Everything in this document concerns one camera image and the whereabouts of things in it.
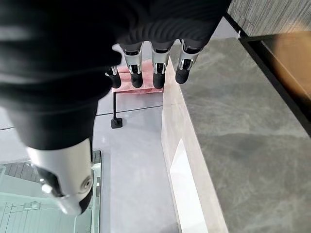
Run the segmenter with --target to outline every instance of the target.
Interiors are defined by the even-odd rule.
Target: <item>robotic arm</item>
[[[171,46],[181,39],[176,81],[185,83],[230,2],[0,2],[0,105],[44,179],[42,190],[64,213],[83,213],[92,196],[98,100],[121,85],[116,69],[121,55],[112,45],[120,44],[139,88],[141,45],[150,41],[154,86],[162,88]]]

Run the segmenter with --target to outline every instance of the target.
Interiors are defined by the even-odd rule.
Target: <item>floor tile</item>
[[[102,231],[177,233],[178,227],[161,145],[162,108],[98,116],[94,147],[103,151]]]

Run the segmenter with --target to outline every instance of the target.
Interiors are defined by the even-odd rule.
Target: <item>marble surface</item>
[[[180,89],[228,231],[311,232],[311,140],[242,45],[211,40]]]
[[[191,123],[187,106],[183,99],[180,87],[175,81],[175,72],[172,62],[169,61],[169,65],[166,70],[163,97],[162,147],[173,197],[175,196],[175,193],[172,189],[172,181],[169,171],[180,139],[183,140],[185,146],[189,166],[192,172],[208,232],[228,233],[217,194]],[[174,199],[173,201],[176,215],[178,217],[177,219],[179,220],[177,203]],[[196,226],[193,226],[192,229],[188,230],[190,232],[195,232],[195,227]]]

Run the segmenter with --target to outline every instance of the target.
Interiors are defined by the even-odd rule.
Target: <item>black trim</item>
[[[301,126],[307,132],[307,134],[311,137],[311,113],[309,104],[306,104],[306,100],[302,100],[295,93],[288,90],[279,80],[278,72],[274,69],[272,64],[278,62],[277,59],[268,51],[268,49],[262,43],[262,40],[265,39],[273,39],[277,36],[293,36],[293,33],[287,34],[274,34],[274,35],[263,35],[263,36],[254,36],[249,37],[244,30],[233,20],[233,18],[226,13],[225,19],[230,23],[233,29],[236,32],[240,32],[241,38],[239,39],[240,43],[246,49],[246,51],[250,54],[253,60],[256,62],[258,67],[267,77],[269,82],[272,84],[274,89],[278,92],[278,94],[282,97],[283,101],[287,104],[289,109],[295,115],[295,117],[300,122]],[[300,32],[295,33],[295,36],[305,35],[310,32]]]
[[[225,13],[224,17],[237,33],[239,33],[240,31],[241,38],[248,37],[245,31],[237,24],[236,21],[234,21],[234,19],[228,14],[228,12]]]

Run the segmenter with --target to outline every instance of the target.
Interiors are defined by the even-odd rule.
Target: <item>glass railing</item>
[[[98,233],[101,163],[94,171],[93,197],[80,216],[65,215],[41,191],[29,162],[0,165],[0,233]]]

